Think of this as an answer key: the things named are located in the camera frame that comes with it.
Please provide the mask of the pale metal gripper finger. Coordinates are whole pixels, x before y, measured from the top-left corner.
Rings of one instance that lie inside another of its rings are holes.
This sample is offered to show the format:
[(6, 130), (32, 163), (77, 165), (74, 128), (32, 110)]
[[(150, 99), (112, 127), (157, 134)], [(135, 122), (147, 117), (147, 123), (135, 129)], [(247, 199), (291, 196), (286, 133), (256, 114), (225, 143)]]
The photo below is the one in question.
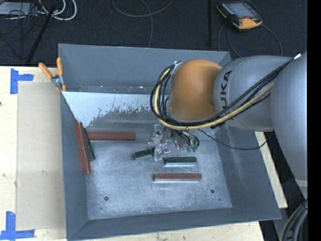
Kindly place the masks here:
[(154, 148), (153, 159), (156, 162), (161, 161), (169, 153), (171, 153), (171, 150), (168, 148), (168, 143), (161, 140)]
[(153, 126), (153, 131), (151, 135), (150, 146), (158, 146), (164, 142), (165, 127), (161, 124), (156, 124)]

